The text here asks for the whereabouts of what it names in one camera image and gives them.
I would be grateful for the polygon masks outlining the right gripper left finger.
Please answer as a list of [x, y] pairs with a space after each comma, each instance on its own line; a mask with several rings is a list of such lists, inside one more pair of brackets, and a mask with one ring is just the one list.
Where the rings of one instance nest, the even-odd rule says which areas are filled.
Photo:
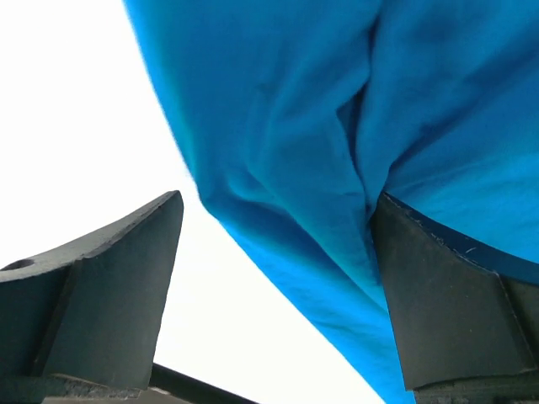
[[183, 213], [167, 192], [2, 269], [2, 402], [124, 401], [148, 387]]

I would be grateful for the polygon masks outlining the blue t shirt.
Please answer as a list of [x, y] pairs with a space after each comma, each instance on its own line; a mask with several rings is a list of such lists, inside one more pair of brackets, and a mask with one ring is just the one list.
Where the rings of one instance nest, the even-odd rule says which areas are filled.
[[387, 403], [410, 403], [382, 192], [538, 259], [535, 1], [128, 1], [201, 203]]

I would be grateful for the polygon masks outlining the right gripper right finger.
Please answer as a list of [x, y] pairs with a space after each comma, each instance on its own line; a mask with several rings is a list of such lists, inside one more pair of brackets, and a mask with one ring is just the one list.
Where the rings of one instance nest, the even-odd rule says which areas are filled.
[[371, 218], [405, 388], [418, 403], [538, 400], [538, 266], [383, 194]]

